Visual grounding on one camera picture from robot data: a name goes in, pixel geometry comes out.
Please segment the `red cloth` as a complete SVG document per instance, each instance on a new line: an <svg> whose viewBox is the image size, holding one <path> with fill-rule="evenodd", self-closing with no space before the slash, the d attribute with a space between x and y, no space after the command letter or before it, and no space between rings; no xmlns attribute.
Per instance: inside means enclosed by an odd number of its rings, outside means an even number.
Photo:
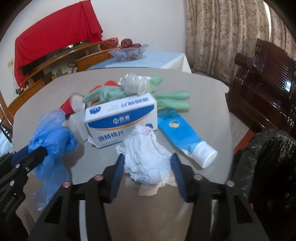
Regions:
<svg viewBox="0 0 296 241"><path fill-rule="evenodd" d="M15 40L14 75L17 85L25 87L23 66L78 42L100 42L102 33L91 1L80 1L39 20Z"/></svg>

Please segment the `white blue medicine box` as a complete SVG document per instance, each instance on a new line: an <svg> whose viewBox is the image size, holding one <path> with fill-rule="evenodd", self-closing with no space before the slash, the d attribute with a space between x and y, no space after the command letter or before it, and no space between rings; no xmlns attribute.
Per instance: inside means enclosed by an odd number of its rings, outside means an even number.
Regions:
<svg viewBox="0 0 296 241"><path fill-rule="evenodd" d="M95 105L69 117L79 141L99 149L123 141L136 125L158 128L157 102L149 93Z"/></svg>

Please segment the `small crumpled white paper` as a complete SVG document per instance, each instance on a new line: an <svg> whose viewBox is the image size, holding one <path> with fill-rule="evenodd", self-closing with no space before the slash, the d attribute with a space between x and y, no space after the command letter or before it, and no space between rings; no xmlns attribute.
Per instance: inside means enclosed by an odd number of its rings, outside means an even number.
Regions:
<svg viewBox="0 0 296 241"><path fill-rule="evenodd" d="M134 73L129 73L119 79L118 85L126 95L143 95L149 90L150 79L147 76L138 76Z"/></svg>

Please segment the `blue white tube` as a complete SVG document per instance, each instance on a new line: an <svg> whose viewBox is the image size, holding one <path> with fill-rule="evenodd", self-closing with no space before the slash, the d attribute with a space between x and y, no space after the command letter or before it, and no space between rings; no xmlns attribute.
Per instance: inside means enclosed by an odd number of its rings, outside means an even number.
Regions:
<svg viewBox="0 0 296 241"><path fill-rule="evenodd" d="M158 128L187 157L193 159L201 168L212 164L217 151L199 137L186 120L173 109L158 113Z"/></svg>

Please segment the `blue plastic bag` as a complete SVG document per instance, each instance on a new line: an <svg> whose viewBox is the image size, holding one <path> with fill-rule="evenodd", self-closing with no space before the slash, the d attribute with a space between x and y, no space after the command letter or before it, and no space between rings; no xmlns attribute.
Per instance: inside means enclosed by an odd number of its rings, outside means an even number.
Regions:
<svg viewBox="0 0 296 241"><path fill-rule="evenodd" d="M35 192L37 209L43 210L58 191L62 183L70 179L61 157L77 149L79 143L68 127L63 125L66 113L61 109L50 111L39 118L36 131L28 145L29 152L44 147L48 154L33 169L36 177L42 181Z"/></svg>

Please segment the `green rubber glove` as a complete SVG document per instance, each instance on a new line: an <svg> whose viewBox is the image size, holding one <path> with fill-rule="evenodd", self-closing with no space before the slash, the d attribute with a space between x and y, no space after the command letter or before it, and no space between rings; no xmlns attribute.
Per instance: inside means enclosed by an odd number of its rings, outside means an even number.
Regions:
<svg viewBox="0 0 296 241"><path fill-rule="evenodd" d="M147 93L153 92L160 85L162 80L163 78L160 76L151 77L149 80L150 86ZM126 95L120 86L103 86L83 97L83 102L88 103L99 99L98 104L101 104L121 98L126 98L128 96L129 95Z"/></svg>
<svg viewBox="0 0 296 241"><path fill-rule="evenodd" d="M176 111L188 111L191 107L191 104L188 102L191 97L188 91L154 93L153 96L157 101L157 111L167 108Z"/></svg>

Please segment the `black lined trash bin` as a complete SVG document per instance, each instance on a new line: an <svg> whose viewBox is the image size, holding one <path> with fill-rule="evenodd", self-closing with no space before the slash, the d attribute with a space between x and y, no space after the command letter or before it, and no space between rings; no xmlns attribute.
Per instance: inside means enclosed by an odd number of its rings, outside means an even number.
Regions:
<svg viewBox="0 0 296 241"><path fill-rule="evenodd" d="M270 240L295 240L294 138L278 129L258 133L234 155L230 178Z"/></svg>

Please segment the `light blue tablecloth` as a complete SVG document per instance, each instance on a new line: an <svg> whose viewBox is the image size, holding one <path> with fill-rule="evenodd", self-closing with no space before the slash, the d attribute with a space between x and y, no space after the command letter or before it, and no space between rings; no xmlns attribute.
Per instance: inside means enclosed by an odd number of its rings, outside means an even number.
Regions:
<svg viewBox="0 0 296 241"><path fill-rule="evenodd" d="M185 53L160 51L147 51L144 52L140 59L126 62L118 62L115 58L110 58L87 68L87 70L121 67L173 69L180 72L192 73Z"/></svg>

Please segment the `wooden tv cabinet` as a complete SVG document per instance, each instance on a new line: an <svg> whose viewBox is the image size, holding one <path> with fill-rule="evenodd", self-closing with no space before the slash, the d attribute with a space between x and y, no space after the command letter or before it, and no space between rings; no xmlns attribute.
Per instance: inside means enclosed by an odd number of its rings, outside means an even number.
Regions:
<svg viewBox="0 0 296 241"><path fill-rule="evenodd" d="M17 97L8 106L11 116L25 104L33 95L54 79L75 72L87 70L89 67L110 59L112 55L108 50L100 49L101 43L90 44L82 42L70 45L64 51L53 55L51 58L42 57L38 64L22 81L22 89Z"/></svg>

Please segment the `red basket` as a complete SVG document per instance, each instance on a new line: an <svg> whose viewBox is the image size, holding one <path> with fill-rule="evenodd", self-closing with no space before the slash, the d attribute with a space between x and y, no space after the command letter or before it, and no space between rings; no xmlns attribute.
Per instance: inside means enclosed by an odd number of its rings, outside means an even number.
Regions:
<svg viewBox="0 0 296 241"><path fill-rule="evenodd" d="M118 38L110 38L107 40L103 40L102 43L99 45L101 50L108 50L112 48L116 48L118 46Z"/></svg>

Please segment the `glass fruit bowl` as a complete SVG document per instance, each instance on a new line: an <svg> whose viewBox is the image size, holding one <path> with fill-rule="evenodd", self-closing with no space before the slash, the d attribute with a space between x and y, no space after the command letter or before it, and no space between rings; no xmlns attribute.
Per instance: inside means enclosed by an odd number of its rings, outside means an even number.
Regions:
<svg viewBox="0 0 296 241"><path fill-rule="evenodd" d="M116 59L116 61L126 62L140 59L148 47L148 44L143 44L141 47L116 48L109 50L108 52Z"/></svg>

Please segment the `red paper cup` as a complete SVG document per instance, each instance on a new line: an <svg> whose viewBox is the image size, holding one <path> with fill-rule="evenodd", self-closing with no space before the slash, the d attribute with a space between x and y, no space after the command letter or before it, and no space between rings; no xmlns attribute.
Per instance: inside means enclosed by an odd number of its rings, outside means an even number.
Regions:
<svg viewBox="0 0 296 241"><path fill-rule="evenodd" d="M83 102L83 95L73 93L71 96L60 106L60 109L66 114L74 114L85 109L86 103Z"/></svg>

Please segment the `floral beige curtain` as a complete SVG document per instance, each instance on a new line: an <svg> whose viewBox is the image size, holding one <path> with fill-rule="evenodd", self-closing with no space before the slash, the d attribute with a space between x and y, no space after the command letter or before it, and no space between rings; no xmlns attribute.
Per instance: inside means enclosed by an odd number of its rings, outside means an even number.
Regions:
<svg viewBox="0 0 296 241"><path fill-rule="evenodd" d="M253 56L257 39L295 57L295 40L268 1L191 0L185 2L186 55L192 70L230 85L237 53Z"/></svg>

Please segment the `red apple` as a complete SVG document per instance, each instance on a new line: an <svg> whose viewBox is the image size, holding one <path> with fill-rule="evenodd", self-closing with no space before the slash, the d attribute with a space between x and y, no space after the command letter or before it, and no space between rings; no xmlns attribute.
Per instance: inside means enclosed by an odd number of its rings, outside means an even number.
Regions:
<svg viewBox="0 0 296 241"><path fill-rule="evenodd" d="M133 45L133 42L131 39L123 39L120 43L121 48L131 48Z"/></svg>

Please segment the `white tissue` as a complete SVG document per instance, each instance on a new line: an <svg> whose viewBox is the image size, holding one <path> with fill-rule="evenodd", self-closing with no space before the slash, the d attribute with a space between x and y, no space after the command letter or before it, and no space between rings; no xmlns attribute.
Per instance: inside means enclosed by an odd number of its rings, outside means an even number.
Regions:
<svg viewBox="0 0 296 241"><path fill-rule="evenodd" d="M158 143L152 128L136 125L123 144L115 149L125 156L124 172L140 183L139 196L156 195L167 184L177 186L170 163L172 153Z"/></svg>

